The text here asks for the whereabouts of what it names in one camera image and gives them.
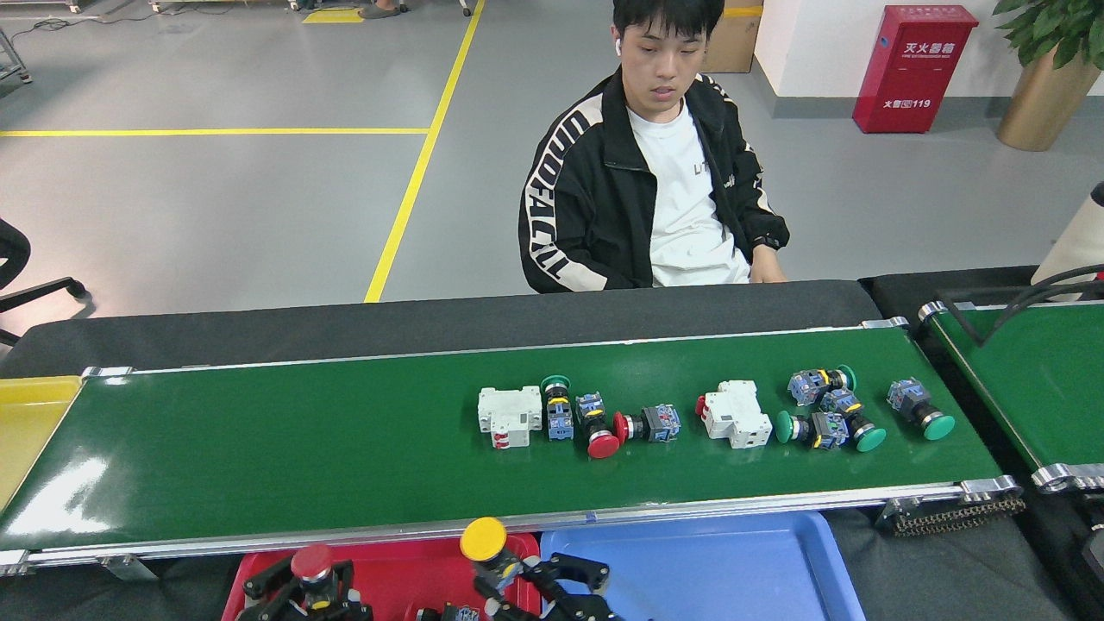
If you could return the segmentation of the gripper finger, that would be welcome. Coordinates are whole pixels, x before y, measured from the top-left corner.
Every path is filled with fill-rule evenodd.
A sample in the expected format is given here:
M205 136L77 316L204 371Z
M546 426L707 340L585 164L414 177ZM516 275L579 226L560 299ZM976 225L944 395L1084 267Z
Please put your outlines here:
M492 620L540 620L540 614L535 614L513 604L505 597L500 587L513 583L517 580L526 580L533 585L540 585L540 573L517 573L511 578L498 579L488 575L477 573L474 577L474 590L486 598L484 611L492 617Z
M611 566L577 555L554 552L546 561L524 559L524 580L548 602L542 620L622 620L603 597ZM563 580L587 586L590 593L567 593Z
M259 573L253 573L243 586L245 606L235 620L297 620L298 580L293 578L291 555L276 561Z
M371 606L364 604L362 597L354 588L354 564L340 561L335 564L335 601L330 607L331 620L373 620Z

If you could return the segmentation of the person's left hand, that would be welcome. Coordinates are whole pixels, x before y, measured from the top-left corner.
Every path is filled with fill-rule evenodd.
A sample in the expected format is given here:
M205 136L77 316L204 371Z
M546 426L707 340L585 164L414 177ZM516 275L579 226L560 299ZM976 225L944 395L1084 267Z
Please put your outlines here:
M789 278L781 267L778 251L762 244L752 250L752 262L750 262L750 283L773 284L788 282Z

